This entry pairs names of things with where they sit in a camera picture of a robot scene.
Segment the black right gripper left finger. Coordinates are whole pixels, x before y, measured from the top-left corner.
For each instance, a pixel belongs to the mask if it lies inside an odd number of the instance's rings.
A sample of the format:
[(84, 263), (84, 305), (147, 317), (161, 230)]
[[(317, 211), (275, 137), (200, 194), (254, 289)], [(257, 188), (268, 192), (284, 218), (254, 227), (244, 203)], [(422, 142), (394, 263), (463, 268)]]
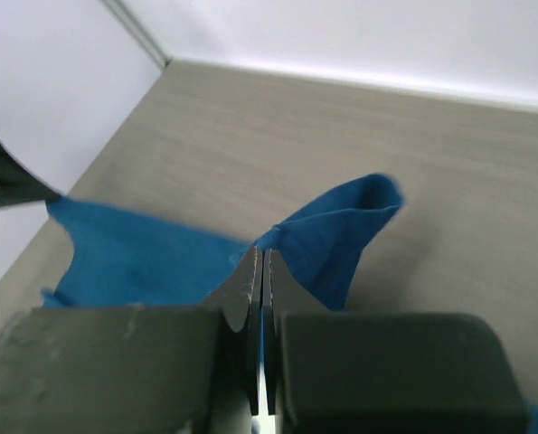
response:
[(263, 256), (194, 306), (35, 308), (0, 334), (0, 433), (248, 433)]

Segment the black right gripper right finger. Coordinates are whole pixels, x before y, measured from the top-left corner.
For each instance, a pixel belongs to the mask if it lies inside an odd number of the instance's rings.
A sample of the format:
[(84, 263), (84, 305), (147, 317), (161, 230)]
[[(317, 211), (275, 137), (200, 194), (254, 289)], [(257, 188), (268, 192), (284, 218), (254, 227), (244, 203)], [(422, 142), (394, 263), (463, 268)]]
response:
[(263, 258), (264, 372), (279, 433), (525, 433), (495, 331), (460, 313), (333, 312)]

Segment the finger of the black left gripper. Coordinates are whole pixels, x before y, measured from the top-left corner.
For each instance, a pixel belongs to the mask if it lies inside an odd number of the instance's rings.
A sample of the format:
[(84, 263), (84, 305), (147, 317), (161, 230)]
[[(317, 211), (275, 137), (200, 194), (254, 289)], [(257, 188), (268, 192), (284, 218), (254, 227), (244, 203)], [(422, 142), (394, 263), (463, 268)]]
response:
[(17, 162), (0, 142), (0, 208), (60, 198), (59, 192)]

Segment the blue printed t-shirt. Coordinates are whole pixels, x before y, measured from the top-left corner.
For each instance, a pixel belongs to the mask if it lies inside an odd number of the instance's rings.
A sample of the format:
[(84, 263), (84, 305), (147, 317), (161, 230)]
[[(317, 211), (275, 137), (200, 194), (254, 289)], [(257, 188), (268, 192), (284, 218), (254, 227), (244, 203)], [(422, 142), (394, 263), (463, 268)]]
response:
[[(277, 250), (294, 279), (333, 312), (345, 312), (349, 287), (364, 248), (400, 210), (401, 193), (385, 175), (367, 175), (329, 190), (242, 243), (144, 214), (62, 197), (49, 215), (71, 238), (70, 266), (45, 308), (194, 306), (238, 267), (251, 248)], [(265, 378), (259, 315), (258, 379)], [(528, 403), (529, 428), (538, 410)]]

